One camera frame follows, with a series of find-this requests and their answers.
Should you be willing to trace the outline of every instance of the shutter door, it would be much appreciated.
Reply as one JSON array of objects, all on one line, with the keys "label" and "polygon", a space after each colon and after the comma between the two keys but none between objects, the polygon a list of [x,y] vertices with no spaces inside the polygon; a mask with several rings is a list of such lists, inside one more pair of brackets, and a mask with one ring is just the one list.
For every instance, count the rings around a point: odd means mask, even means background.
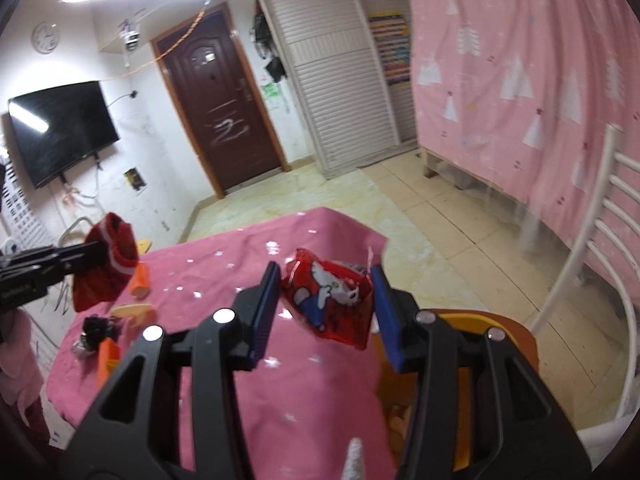
[{"label": "shutter door", "polygon": [[295,70],[324,170],[398,144],[380,67],[354,0],[265,0]]},{"label": "shutter door", "polygon": [[[409,0],[360,0],[365,14],[380,12],[402,12],[411,30],[411,4]],[[389,87],[391,105],[394,109],[398,133],[401,140],[415,139],[414,96],[409,83]]]}]

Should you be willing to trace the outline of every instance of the white chair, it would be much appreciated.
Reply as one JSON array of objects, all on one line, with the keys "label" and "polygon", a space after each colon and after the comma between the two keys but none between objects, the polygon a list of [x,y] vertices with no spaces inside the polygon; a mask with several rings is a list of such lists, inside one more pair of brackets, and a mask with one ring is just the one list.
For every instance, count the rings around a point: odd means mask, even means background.
[{"label": "white chair", "polygon": [[549,317],[562,300],[562,297],[567,290],[567,286],[574,280],[580,271],[587,250],[591,251],[591,254],[596,257],[596,259],[609,273],[612,282],[615,284],[620,297],[622,298],[629,336],[629,356],[626,366],[625,384],[622,389],[615,418],[605,424],[578,431],[578,436],[580,436],[584,447],[590,453],[592,463],[594,462],[594,450],[598,448],[602,449],[604,447],[607,447],[608,450],[610,450],[620,439],[620,436],[625,432],[633,419],[634,413],[639,407],[638,404],[635,404],[633,409],[630,409],[629,406],[631,387],[636,373],[636,340],[638,338],[636,313],[620,275],[616,272],[616,269],[614,269],[605,254],[597,247],[593,239],[591,239],[596,231],[601,232],[606,236],[624,255],[629,265],[634,270],[636,278],[640,280],[640,266],[638,261],[622,240],[620,240],[613,230],[600,218],[602,211],[606,209],[629,226],[637,236],[640,236],[640,225],[638,225],[638,222],[636,222],[631,215],[626,213],[620,206],[612,202],[611,199],[607,197],[607,192],[611,189],[611,186],[615,186],[622,190],[626,195],[636,200],[636,202],[640,203],[640,192],[624,180],[620,179],[620,177],[615,173],[617,163],[623,164],[624,166],[640,173],[640,162],[629,158],[618,151],[622,134],[623,131],[619,126],[615,126],[613,124],[607,125],[596,184],[594,186],[593,194],[591,195],[591,200],[585,213],[584,220],[580,227],[580,231],[575,239],[571,253],[564,263],[564,267],[560,271],[558,279],[546,298],[545,304],[529,326],[530,332],[533,335],[536,335],[536,333],[546,325]]}]

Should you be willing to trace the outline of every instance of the electrical outlet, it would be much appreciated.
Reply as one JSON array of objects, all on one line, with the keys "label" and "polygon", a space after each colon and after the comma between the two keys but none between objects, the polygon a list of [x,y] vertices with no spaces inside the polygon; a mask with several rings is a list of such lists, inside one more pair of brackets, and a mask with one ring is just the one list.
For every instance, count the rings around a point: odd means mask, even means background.
[{"label": "electrical outlet", "polygon": [[146,186],[146,182],[136,168],[131,168],[129,171],[125,171],[124,176],[135,191],[140,191]]}]

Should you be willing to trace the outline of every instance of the red sock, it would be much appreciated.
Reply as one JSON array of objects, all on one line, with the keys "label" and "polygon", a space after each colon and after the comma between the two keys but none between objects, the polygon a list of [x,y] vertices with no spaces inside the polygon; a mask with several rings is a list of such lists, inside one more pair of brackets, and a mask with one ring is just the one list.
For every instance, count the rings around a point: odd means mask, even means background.
[{"label": "red sock", "polygon": [[101,301],[115,301],[136,272],[138,248],[131,224],[108,213],[91,228],[86,243],[100,241],[108,247],[107,263],[74,277],[74,307],[82,312]]}]

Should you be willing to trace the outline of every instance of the wall-mounted tv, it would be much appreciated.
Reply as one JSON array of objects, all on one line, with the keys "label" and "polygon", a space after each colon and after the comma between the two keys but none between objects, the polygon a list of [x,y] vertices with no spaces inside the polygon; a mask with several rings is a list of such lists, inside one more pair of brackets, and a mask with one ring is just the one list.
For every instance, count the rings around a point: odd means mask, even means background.
[{"label": "wall-mounted tv", "polygon": [[9,115],[35,187],[119,139],[97,81],[14,97],[9,99]]}]

